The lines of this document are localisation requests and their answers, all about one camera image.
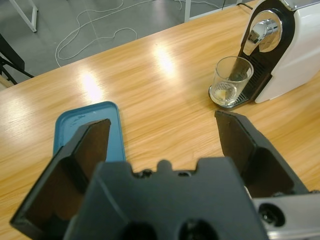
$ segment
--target glass cup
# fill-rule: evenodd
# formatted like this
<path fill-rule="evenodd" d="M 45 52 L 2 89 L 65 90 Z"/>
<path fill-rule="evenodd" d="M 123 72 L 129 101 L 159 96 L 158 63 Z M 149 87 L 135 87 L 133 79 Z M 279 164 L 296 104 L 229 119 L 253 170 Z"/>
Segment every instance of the glass cup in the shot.
<path fill-rule="evenodd" d="M 209 89 L 211 100 L 222 107 L 231 106 L 253 74 L 254 67 L 243 57 L 222 58 L 215 66 L 213 84 Z"/>

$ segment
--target floor tile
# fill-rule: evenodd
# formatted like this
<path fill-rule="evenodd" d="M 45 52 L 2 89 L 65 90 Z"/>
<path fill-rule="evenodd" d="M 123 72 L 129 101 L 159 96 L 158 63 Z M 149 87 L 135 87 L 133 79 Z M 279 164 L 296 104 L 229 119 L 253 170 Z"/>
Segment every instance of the floor tile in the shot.
<path fill-rule="evenodd" d="M 16 0 L 25 14 L 31 18 L 32 8 L 26 0 Z M 78 28 L 77 16 L 85 10 L 105 11 L 121 5 L 122 0 L 33 0 L 39 9 L 37 16 L 37 32 L 33 33 L 18 12 L 8 0 L 0 0 L 0 34 L 25 61 L 25 70 L 32 75 L 39 75 L 58 67 L 55 51 L 58 44 L 73 30 Z M 221 6 L 223 0 L 194 0 L 208 1 Z M 123 9 L 142 0 L 124 0 Z M 226 0 L 225 5 L 235 3 L 236 0 Z M 173 0 L 154 0 L 122 10 L 103 19 L 87 24 L 80 29 L 78 36 L 60 53 L 61 57 L 72 56 L 97 37 L 113 36 L 121 28 L 132 28 L 138 38 L 162 31 L 184 22 L 185 2 Z M 214 6 L 205 3 L 192 3 L 191 16 L 215 10 Z M 85 12 L 79 16 L 83 25 L 112 13 Z M 123 30 L 115 38 L 99 39 L 88 46 L 79 55 L 59 60 L 66 65 L 99 52 L 133 41 L 135 33 Z M 28 77 L 7 68 L 17 82 L 25 81 Z"/>

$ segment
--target metal table leg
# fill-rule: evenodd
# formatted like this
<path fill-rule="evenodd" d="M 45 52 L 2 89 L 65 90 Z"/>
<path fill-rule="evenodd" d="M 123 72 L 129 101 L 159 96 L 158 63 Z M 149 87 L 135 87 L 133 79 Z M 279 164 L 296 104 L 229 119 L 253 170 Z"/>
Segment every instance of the metal table leg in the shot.
<path fill-rule="evenodd" d="M 190 11 L 191 11 L 191 0 L 185 1 L 185 10 L 184 10 L 184 22 L 189 22 L 190 20 Z"/>
<path fill-rule="evenodd" d="M 31 17 L 31 21 L 30 21 L 15 0 L 9 0 L 9 1 L 13 5 L 13 7 L 17 10 L 17 12 L 20 14 L 20 16 L 25 21 L 25 23 L 29 26 L 29 28 L 35 33 L 37 31 L 36 25 L 37 25 L 38 8 L 34 4 L 34 2 L 32 0 L 28 0 L 30 5 L 32 6 L 32 17 Z"/>

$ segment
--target coffee machine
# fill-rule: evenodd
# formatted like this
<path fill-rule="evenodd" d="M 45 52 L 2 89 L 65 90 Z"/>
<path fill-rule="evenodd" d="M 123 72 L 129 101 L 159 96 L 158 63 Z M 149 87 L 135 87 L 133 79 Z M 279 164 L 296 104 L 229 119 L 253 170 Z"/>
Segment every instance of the coffee machine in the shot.
<path fill-rule="evenodd" d="M 254 74 L 228 108 L 271 100 L 320 70 L 320 0 L 261 0 L 252 10 L 239 57 Z"/>

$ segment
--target espresso machine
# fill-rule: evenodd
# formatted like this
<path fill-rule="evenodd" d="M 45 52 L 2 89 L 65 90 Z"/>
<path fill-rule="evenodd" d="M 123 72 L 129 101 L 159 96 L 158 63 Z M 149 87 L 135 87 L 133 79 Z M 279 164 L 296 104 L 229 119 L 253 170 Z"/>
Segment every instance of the espresso machine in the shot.
<path fill-rule="evenodd" d="M 320 0 L 261 0 L 238 56 L 251 62 L 254 74 L 227 108 L 262 103 L 307 83 L 320 70 Z"/>

